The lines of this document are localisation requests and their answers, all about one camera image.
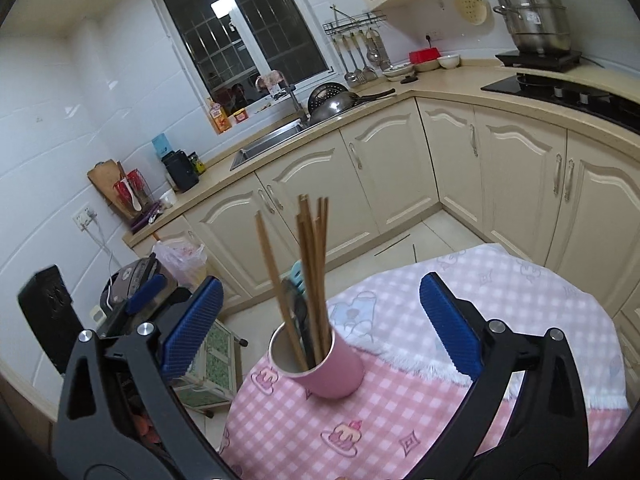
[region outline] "window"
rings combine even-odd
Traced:
[[[328,69],[293,0],[164,3],[207,91],[228,113],[265,95],[255,89],[261,73],[280,70],[297,84]]]

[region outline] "floor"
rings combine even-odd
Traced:
[[[377,272],[437,258],[482,243],[473,232],[441,210],[401,235],[328,272],[325,276],[326,296],[335,296]],[[282,317],[275,298],[225,320],[224,324],[229,330],[249,342],[249,346],[242,348],[243,375],[267,351],[271,334],[281,323]],[[228,406],[217,410],[213,418],[195,412],[190,412],[190,415],[211,445],[218,448],[227,413]]]

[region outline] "metal screw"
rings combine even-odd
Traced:
[[[507,326],[501,322],[499,319],[494,319],[489,322],[489,330],[496,334],[501,334],[505,330],[507,330]]]
[[[154,331],[153,323],[144,322],[138,326],[138,333],[140,335],[149,335]]]
[[[549,331],[549,337],[554,341],[562,341],[562,339],[564,339],[564,332],[559,328],[552,328]]]
[[[94,336],[94,333],[91,332],[91,330],[82,330],[81,333],[79,333],[78,335],[78,339],[80,341],[82,341],[83,343],[86,343],[87,341],[89,341],[89,339],[91,339]]]

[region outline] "pink cup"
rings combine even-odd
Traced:
[[[312,370],[302,372],[284,323],[273,333],[269,359],[278,372],[325,399],[341,399],[358,389],[364,378],[360,356],[332,328],[329,355]]]

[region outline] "chopsticks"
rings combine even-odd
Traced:
[[[258,211],[255,215],[255,224],[258,228],[258,239],[260,240],[260,248],[262,249],[264,263],[267,266],[267,272],[269,273],[271,283],[273,283],[273,289],[276,293],[276,298],[278,298],[278,306],[280,307],[280,314],[282,314],[282,319],[284,320],[285,330],[289,335],[289,340],[291,341],[291,347],[293,348],[293,352],[296,356],[296,361],[298,362],[300,369],[303,372],[306,372],[307,370],[309,370],[309,368],[306,366],[305,353],[302,351],[302,346],[300,346],[300,338],[296,333],[296,327],[293,324],[291,314],[289,313],[289,309],[287,308],[287,301],[284,297],[282,285],[280,284],[280,273],[278,272],[278,267],[276,266],[276,260],[273,257],[273,251],[271,251],[269,235],[267,234],[267,229],[264,225],[264,220],[262,219],[260,211]]]
[[[324,295],[324,264],[329,199],[318,199],[318,216],[313,219],[307,195],[298,197],[300,213],[296,216],[302,270],[306,288],[306,306],[314,343],[314,357],[320,364],[331,349],[331,327]]]
[[[324,293],[324,270],[326,254],[326,233],[329,216],[329,199],[318,198],[317,216],[311,213],[310,201],[307,195],[298,197],[299,214],[296,215],[298,241],[300,242],[300,260],[306,289],[306,312],[312,348],[307,349],[313,354],[313,361],[319,365],[331,350],[331,325],[326,309]],[[269,277],[278,299],[280,313],[285,323],[287,334],[294,350],[296,361],[301,370],[308,370],[305,350],[300,343],[300,334],[296,331],[291,319],[289,307],[280,283],[280,275],[271,251],[271,245],[260,212],[255,216],[258,238],[262,248],[262,256],[267,266]]]

